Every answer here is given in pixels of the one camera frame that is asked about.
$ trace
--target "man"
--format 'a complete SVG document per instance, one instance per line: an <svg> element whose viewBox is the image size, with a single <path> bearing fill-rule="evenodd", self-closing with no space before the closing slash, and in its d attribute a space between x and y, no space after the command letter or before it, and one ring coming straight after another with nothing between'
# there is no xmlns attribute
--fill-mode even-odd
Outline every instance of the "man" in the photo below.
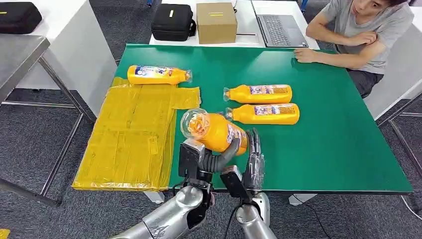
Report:
<svg viewBox="0 0 422 239"><path fill-rule="evenodd" d="M335 22L334 32L325 25ZM347 69L362 98L384 76L394 42L410 27L406 0L331 0L309 23L306 35L334 43L339 54L296 49L299 62L319 62Z"/></svg>

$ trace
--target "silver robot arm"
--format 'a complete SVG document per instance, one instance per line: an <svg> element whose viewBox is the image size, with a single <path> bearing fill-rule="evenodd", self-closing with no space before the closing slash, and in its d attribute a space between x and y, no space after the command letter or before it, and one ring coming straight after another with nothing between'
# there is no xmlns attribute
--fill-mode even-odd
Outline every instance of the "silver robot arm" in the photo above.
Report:
<svg viewBox="0 0 422 239"><path fill-rule="evenodd" d="M236 211L236 219L246 239L277 239L270 229L270 202L265 193L254 196L253 204L244 204Z"/></svg>
<svg viewBox="0 0 422 239"><path fill-rule="evenodd" d="M129 228L112 239L179 239L201 225L188 223L189 213L203 201L202 190L187 186L175 197L155 209L142 222Z"/></svg>
<svg viewBox="0 0 422 239"><path fill-rule="evenodd" d="M264 177L264 157L259 136L254 129L249 133L249 159L242 179L236 166L223 169L220 177L233 197L243 205L236 211L236 219L247 239L276 239L269 228L270 203L261 192ZM206 210L213 204L212 173L221 171L238 151L239 139L233 140L219 157L197 142L186 140L181 144L179 176L187 178L175 197L142 219L142 222L111 239L181 239L205 221Z"/></svg>
<svg viewBox="0 0 422 239"><path fill-rule="evenodd" d="M247 132L249 158L246 171L242 175L237 167L226 167L220 174L230 194L242 199L242 206L236 211L237 222L242 227L246 239L276 239L270 226L270 201L262 192L265 161L261 153L258 132Z"/></svg>
<svg viewBox="0 0 422 239"><path fill-rule="evenodd" d="M213 155L203 144L185 140L179 150L179 176L185 177L180 191L142 219L142 222L112 239L180 239L206 218L214 204L211 180L236 155L240 139L235 138L220 155Z"/></svg>

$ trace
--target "gray t-shirt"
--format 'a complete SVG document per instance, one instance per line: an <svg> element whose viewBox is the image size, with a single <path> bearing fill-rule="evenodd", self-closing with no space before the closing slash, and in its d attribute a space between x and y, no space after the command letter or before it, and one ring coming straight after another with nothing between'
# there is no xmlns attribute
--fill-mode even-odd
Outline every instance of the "gray t-shirt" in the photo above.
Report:
<svg viewBox="0 0 422 239"><path fill-rule="evenodd" d="M361 32L373 31L377 33L377 40L386 46L386 50L374 59L357 69L377 74L384 74L387 57L394 42L411 26L413 13L407 2L388 7L380 12L373 20L358 25L355 16L350 12L352 0L331 0L321 11L328 21L335 20L334 32L351 37ZM366 44L359 46L337 45L341 54L358 54Z"/></svg>

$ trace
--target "green table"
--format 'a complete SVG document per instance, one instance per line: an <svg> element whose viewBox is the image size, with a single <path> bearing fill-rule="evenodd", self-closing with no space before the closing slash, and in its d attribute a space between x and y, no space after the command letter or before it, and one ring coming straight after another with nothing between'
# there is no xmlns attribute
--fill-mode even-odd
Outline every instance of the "green table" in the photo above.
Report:
<svg viewBox="0 0 422 239"><path fill-rule="evenodd" d="M308 193L407 194L413 191L381 132L342 68L301 64L289 49L127 45L116 76L130 65L191 69L201 89L201 108L221 112L240 106L224 102L223 87L241 84L288 84L301 110L295 125L244 125L257 128L266 159L263 188ZM185 139L178 122L169 187L179 183L179 144ZM245 169L246 154L229 164ZM224 189L218 175L214 188Z"/></svg>

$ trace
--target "black bag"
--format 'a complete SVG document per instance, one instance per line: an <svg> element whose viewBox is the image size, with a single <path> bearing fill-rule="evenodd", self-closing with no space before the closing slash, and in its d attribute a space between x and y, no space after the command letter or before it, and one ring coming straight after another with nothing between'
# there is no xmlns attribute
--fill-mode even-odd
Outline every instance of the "black bag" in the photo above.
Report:
<svg viewBox="0 0 422 239"><path fill-rule="evenodd" d="M0 33L28 34L42 20L31 2L0 2Z"/></svg>
<svg viewBox="0 0 422 239"><path fill-rule="evenodd" d="M160 41L186 41L195 36L197 25L191 6L160 4L151 23L152 35Z"/></svg>

